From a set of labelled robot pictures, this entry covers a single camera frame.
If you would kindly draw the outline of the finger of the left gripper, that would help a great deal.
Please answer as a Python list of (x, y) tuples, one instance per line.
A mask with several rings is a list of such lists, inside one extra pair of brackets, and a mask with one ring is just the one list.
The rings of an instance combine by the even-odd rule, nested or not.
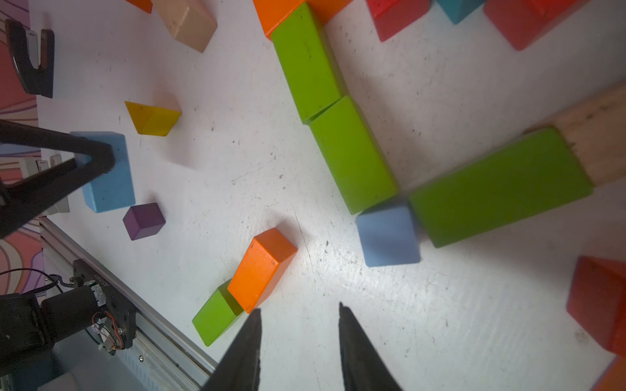
[(107, 143), (16, 122), (1, 121), (1, 142), (73, 152), (91, 159), (84, 166), (71, 159), (11, 185), (2, 184), (2, 238), (115, 166), (112, 146)]

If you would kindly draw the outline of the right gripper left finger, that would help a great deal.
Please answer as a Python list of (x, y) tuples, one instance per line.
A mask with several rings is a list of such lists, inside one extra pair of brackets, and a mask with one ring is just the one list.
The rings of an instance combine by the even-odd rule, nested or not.
[(215, 372), (201, 387), (206, 390), (257, 391), (260, 382), (262, 340), (261, 310), (255, 309), (246, 319)]

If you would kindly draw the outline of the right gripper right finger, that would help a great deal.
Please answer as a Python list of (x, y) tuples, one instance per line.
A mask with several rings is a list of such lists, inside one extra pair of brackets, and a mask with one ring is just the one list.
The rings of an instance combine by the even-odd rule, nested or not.
[(401, 390), (352, 310), (342, 303), (338, 329), (345, 390)]

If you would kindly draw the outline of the light blue cube block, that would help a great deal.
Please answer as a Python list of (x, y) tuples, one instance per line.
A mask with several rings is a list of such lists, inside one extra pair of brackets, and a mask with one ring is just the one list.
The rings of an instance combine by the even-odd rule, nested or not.
[(406, 199), (376, 205), (359, 214), (355, 222), (367, 267), (410, 265), (422, 260), (417, 219)]

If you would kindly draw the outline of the green block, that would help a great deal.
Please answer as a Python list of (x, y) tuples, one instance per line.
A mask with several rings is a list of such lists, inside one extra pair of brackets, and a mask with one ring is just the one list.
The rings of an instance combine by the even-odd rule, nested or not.
[(271, 39), (303, 124), (348, 95), (324, 26), (309, 3), (295, 8)]
[(212, 293), (192, 320), (205, 346), (211, 346), (244, 312), (228, 290), (231, 280), (222, 283)]
[(592, 193), (565, 138), (548, 127), (419, 187), (409, 200), (441, 248)]
[(397, 181), (351, 97), (339, 99), (310, 129), (350, 213), (398, 195)]

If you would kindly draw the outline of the natural wood block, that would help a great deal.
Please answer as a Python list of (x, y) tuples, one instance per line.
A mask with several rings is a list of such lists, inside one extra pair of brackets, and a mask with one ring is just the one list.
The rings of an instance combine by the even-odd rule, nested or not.
[(178, 42), (203, 53), (218, 23), (201, 0), (153, 0), (171, 36)]
[(625, 81), (525, 130), (554, 127), (595, 185), (625, 177)]

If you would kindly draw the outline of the red block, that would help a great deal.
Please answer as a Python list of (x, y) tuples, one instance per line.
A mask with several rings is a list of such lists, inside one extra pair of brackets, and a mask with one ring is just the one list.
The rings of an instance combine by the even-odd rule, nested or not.
[(605, 350), (625, 355), (625, 263), (578, 258), (567, 312)]
[(367, 0), (379, 40), (385, 42), (430, 10), (430, 0)]
[(484, 13), (517, 51), (546, 35), (589, 0), (487, 0)]

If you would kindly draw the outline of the teal triangle block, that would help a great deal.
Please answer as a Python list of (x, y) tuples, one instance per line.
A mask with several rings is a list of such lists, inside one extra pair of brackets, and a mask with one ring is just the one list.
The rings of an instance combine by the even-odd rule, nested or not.
[(438, 0), (437, 3), (453, 24), (459, 24), (484, 5), (486, 0)]

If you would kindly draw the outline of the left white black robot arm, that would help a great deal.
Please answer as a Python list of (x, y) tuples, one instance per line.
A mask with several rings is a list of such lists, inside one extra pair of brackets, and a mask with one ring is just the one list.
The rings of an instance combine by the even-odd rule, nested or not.
[[(1, 185), (1, 237), (6, 238), (58, 201), (128, 161), (102, 132), (83, 135), (1, 122), (2, 143), (72, 152), (75, 158), (11, 185)], [(1, 297), (1, 373), (51, 350), (56, 342), (104, 319), (112, 348), (129, 349), (137, 307), (86, 262), (76, 260), (78, 286), (39, 301), (37, 290)]]

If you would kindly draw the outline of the green block bottom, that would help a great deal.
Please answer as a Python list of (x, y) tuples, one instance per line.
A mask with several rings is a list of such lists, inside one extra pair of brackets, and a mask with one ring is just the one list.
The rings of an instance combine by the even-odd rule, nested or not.
[(212, 293), (192, 320), (205, 346), (211, 346), (244, 312), (228, 290), (231, 280), (222, 283)]

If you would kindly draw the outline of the purple cube block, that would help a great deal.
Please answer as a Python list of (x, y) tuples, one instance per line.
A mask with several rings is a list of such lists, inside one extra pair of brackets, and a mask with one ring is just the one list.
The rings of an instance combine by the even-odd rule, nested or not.
[(154, 236), (166, 224), (158, 203), (132, 206), (122, 221), (131, 240)]

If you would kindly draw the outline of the black stapler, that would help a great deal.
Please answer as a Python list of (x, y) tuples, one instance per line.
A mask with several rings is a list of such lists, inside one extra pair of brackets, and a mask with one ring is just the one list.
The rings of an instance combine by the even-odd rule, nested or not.
[(54, 31), (41, 30), (39, 50), (36, 47), (37, 34), (27, 30), (21, 22), (6, 19), (5, 32), (16, 75), (26, 94), (52, 99), (55, 74)]

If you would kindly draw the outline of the yellow triangle block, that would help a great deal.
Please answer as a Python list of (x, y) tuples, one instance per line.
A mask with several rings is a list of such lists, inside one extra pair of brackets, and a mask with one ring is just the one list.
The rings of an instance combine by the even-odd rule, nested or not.
[(136, 132), (139, 135), (166, 137), (181, 116), (181, 112), (126, 101)]

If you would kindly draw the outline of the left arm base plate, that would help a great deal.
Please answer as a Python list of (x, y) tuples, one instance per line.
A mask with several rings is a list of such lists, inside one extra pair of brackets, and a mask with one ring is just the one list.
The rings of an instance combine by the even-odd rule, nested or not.
[(88, 286), (96, 297), (98, 310), (91, 318), (91, 329), (111, 355), (133, 346), (136, 336), (136, 307), (104, 274), (85, 261), (73, 262), (73, 278), (78, 287)]

